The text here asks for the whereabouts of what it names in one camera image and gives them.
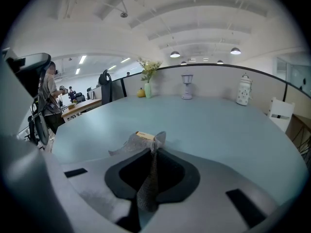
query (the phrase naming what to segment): yellow fruit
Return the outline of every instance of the yellow fruit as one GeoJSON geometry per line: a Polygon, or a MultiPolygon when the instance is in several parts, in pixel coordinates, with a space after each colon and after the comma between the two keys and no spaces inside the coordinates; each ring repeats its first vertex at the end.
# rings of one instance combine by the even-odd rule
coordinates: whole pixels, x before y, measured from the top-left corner
{"type": "Polygon", "coordinates": [[[138,90],[138,92],[137,92],[137,97],[139,97],[139,98],[143,98],[143,97],[145,97],[146,96],[146,94],[145,94],[145,90],[144,89],[139,89],[138,90]]]}

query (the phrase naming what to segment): person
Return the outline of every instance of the person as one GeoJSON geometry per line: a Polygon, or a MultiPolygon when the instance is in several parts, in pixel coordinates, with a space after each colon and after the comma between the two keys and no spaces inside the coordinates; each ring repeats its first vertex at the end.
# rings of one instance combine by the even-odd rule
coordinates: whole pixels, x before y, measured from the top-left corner
{"type": "Polygon", "coordinates": [[[56,65],[51,61],[48,70],[44,76],[42,93],[39,94],[39,110],[44,116],[46,124],[49,128],[56,134],[57,128],[64,124],[65,121],[61,117],[62,112],[58,107],[56,97],[59,95],[64,95],[67,93],[67,90],[57,90],[54,74],[56,71],[56,65]]]}
{"type": "Polygon", "coordinates": [[[70,99],[71,102],[73,102],[73,100],[76,97],[76,91],[72,90],[72,86],[69,86],[69,92],[68,92],[68,98],[70,99]]]}

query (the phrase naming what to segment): green vase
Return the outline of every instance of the green vase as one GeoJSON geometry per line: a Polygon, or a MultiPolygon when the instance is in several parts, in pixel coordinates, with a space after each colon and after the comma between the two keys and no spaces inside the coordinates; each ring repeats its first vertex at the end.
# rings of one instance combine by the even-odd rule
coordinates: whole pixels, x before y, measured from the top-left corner
{"type": "Polygon", "coordinates": [[[146,98],[151,98],[151,87],[150,87],[150,83],[146,83],[145,84],[145,94],[146,94],[146,98]]]}

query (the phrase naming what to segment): white ceramic jar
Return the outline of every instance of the white ceramic jar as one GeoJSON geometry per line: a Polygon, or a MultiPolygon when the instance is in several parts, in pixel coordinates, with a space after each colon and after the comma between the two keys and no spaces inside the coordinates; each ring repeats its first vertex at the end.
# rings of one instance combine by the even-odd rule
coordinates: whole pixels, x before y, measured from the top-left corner
{"type": "Polygon", "coordinates": [[[236,102],[240,105],[246,106],[248,104],[248,100],[250,99],[250,93],[252,90],[252,80],[246,74],[243,74],[239,89],[238,96],[236,102]]]}

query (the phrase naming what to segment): light blue tabletop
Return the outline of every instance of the light blue tabletop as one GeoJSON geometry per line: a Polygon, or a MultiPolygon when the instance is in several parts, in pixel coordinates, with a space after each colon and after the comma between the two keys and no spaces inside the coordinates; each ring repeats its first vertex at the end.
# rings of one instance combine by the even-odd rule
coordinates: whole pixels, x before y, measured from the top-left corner
{"type": "Polygon", "coordinates": [[[264,113],[217,98],[126,97],[60,126],[52,152],[61,164],[105,158],[136,131],[166,131],[167,148],[228,165],[278,204],[297,196],[308,175],[293,143],[264,113]]]}

